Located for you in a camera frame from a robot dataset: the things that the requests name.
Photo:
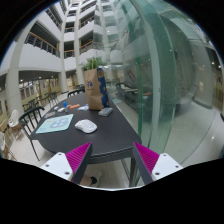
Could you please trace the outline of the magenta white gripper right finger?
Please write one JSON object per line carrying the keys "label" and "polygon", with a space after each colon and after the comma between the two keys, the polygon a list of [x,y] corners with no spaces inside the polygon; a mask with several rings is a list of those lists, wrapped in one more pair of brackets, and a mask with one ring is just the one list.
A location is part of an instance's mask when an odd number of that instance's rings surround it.
{"label": "magenta white gripper right finger", "polygon": [[133,154],[145,185],[182,169],[167,153],[157,154],[137,142],[133,143]]}

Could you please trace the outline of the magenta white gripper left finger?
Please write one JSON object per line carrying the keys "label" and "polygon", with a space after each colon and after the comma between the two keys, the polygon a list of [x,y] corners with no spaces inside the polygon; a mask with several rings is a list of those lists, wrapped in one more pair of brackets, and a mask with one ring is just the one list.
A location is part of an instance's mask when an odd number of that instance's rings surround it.
{"label": "magenta white gripper left finger", "polygon": [[58,152],[41,169],[79,184],[92,153],[92,143],[85,143],[68,153]]}

